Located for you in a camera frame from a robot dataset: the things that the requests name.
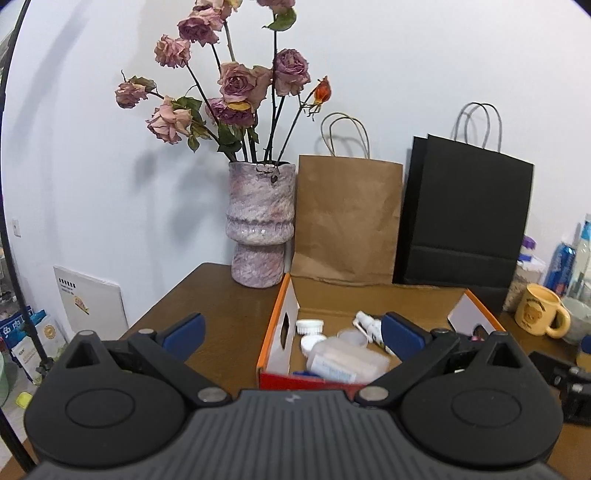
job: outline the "yellow mug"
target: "yellow mug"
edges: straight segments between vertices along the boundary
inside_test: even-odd
[[[558,328],[552,328],[556,317]],[[560,303],[560,297],[552,290],[530,283],[515,313],[517,325],[532,335],[549,335],[561,338],[570,328],[570,314]]]

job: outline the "brown tabletop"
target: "brown tabletop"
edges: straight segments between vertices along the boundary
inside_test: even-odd
[[[205,343],[187,365],[236,395],[255,388],[255,366],[279,287],[253,290],[236,284],[230,268],[203,264],[174,287],[128,332],[140,328],[163,330],[191,312],[207,319]],[[544,351],[574,362],[576,349],[562,340],[534,337],[503,314],[499,321],[526,352]],[[591,479],[591,428],[564,425],[549,464],[569,480]],[[22,471],[11,459],[0,480],[17,480]]]

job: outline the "metal screw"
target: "metal screw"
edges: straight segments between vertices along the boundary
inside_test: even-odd
[[[228,394],[219,387],[207,387],[200,390],[197,396],[205,403],[220,403],[226,400]]]
[[[388,398],[389,392],[384,387],[370,386],[359,390],[359,396],[365,401],[382,401]]]

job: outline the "open box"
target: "open box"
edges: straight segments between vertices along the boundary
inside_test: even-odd
[[[341,329],[351,328],[352,320],[359,310],[373,316],[397,312],[427,331],[450,326],[467,335],[472,335],[479,326],[488,333],[504,330],[472,292],[463,288],[401,285],[352,287],[286,274],[256,365],[259,388],[339,389],[354,395],[363,385],[341,384],[291,373],[306,369],[306,358],[300,351],[301,336],[296,334],[296,320],[324,320],[323,334],[333,336]],[[375,345],[369,345],[368,348],[383,353]],[[395,368],[400,361],[396,357],[391,359],[390,366]]]

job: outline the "vase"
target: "vase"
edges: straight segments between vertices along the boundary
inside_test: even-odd
[[[232,278],[267,288],[283,277],[285,243],[294,235],[296,166],[230,162],[226,235],[236,241]]]

